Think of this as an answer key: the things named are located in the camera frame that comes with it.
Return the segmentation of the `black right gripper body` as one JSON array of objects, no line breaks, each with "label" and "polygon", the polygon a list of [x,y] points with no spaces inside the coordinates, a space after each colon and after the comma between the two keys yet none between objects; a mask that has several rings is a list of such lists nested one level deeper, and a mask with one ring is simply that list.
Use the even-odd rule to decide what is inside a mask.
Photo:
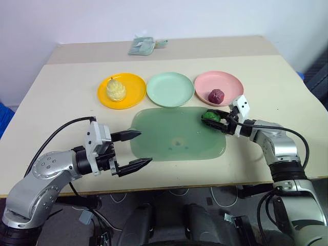
[{"label": "black right gripper body", "polygon": [[225,120],[222,132],[225,134],[234,135],[236,128],[238,126],[238,120],[239,120],[237,113],[223,112],[222,119]]}]

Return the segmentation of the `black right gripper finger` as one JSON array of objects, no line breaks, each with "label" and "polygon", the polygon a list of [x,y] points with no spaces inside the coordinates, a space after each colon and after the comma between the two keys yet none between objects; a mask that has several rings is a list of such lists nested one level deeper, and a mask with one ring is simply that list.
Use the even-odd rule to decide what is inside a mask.
[{"label": "black right gripper finger", "polygon": [[217,122],[213,119],[207,119],[207,118],[202,118],[201,119],[202,123],[207,125],[208,127],[211,127],[213,129],[219,130],[222,133],[229,133],[229,127],[223,123]]},{"label": "black right gripper finger", "polygon": [[229,118],[230,112],[209,109],[206,111],[206,118]]}]

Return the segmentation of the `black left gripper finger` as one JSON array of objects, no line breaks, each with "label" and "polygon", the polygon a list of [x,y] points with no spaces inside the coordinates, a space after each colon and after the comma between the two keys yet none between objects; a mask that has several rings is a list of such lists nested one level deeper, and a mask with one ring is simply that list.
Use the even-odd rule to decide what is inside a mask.
[{"label": "black left gripper finger", "polygon": [[128,165],[125,165],[123,167],[118,167],[117,175],[119,177],[123,177],[132,174],[134,172],[137,172],[138,170],[142,169],[147,164],[149,164],[152,160],[153,158],[140,158],[130,161]]},{"label": "black left gripper finger", "polygon": [[111,133],[111,141],[128,141],[136,138],[137,136],[141,135],[140,131],[137,130],[125,130],[120,132]]}]

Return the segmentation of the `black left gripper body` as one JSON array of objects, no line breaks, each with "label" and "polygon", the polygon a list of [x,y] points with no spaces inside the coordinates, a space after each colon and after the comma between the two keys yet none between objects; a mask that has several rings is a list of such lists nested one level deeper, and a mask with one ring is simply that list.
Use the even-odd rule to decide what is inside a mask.
[{"label": "black left gripper body", "polygon": [[96,164],[100,171],[110,171],[112,176],[119,175],[119,165],[116,160],[114,144],[110,143],[104,153],[96,157]]}]

